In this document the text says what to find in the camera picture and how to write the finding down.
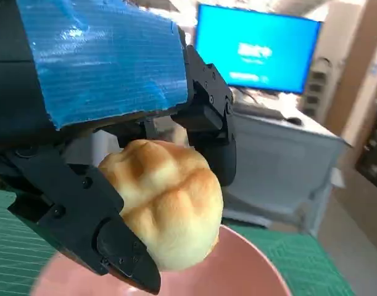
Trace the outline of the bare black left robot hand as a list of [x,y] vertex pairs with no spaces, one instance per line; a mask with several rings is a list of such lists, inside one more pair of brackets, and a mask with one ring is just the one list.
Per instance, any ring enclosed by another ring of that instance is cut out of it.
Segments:
[[92,165],[68,164],[73,140],[130,140],[170,116],[222,186],[236,174],[232,93],[172,20],[125,1],[0,1],[0,179],[9,211],[90,271],[152,294],[149,250],[120,217],[127,199]]

